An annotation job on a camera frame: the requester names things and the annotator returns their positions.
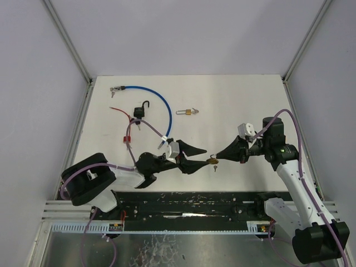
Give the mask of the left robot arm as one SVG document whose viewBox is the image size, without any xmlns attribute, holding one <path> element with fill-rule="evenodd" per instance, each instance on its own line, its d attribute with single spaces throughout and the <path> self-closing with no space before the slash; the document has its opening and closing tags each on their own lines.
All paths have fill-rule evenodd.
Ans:
<svg viewBox="0 0 356 267">
<path fill-rule="evenodd" d="M 96 153 L 69 167 L 61 174 L 60 196 L 73 206 L 89 204 L 110 212 L 118 207 L 116 193 L 124 188 L 145 189 L 164 171 L 178 169 L 193 174 L 209 164 L 208 161 L 189 160 L 189 156 L 206 153 L 182 140 L 168 139 L 161 156 L 144 152 L 133 166 L 120 166 L 107 161 L 103 153 Z"/>
</svg>

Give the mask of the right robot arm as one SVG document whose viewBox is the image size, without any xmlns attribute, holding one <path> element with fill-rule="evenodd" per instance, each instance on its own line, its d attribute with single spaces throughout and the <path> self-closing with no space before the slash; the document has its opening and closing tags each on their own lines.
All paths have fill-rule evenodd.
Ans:
<svg viewBox="0 0 356 267">
<path fill-rule="evenodd" d="M 344 266 L 348 266 L 344 249 L 349 228 L 345 222 L 336 221 L 309 182 L 303 169 L 301 146 L 286 143 L 281 118 L 264 118 L 260 132 L 254 132 L 251 124 L 243 123 L 238 132 L 236 139 L 214 154 L 213 159 L 243 164 L 252 156 L 264 156 L 288 189 L 296 211 L 272 192 L 261 194 L 259 205 L 289 235 L 297 259 L 310 264 L 341 258 Z"/>
</svg>

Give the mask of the small brass padlock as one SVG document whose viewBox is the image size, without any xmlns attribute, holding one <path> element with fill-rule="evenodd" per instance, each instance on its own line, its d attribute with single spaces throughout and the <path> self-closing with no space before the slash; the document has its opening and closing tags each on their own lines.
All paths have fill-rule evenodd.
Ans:
<svg viewBox="0 0 356 267">
<path fill-rule="evenodd" d="M 216 154 L 210 155 L 210 157 L 206 160 L 210 165 L 217 165 L 219 163 L 218 159 L 216 158 Z"/>
</svg>

